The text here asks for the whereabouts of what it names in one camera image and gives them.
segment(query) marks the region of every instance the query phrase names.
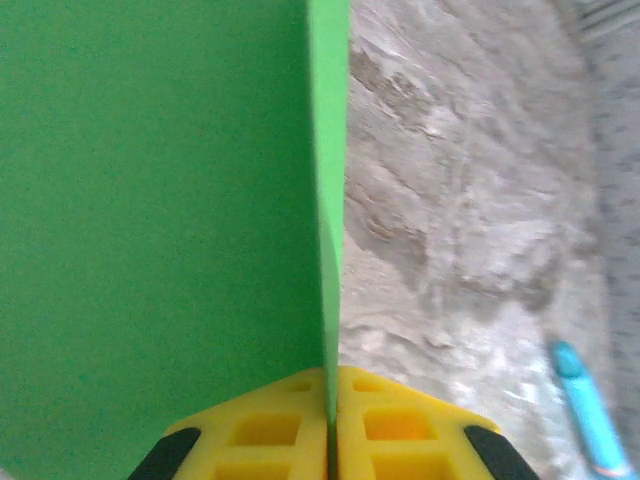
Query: blue marker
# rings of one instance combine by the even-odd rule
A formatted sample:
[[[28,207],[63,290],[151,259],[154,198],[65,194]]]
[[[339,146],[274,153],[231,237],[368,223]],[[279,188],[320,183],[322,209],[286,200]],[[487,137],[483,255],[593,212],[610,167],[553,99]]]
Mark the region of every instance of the blue marker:
[[[638,480],[595,381],[576,351],[564,341],[551,345],[556,374],[599,479]]]

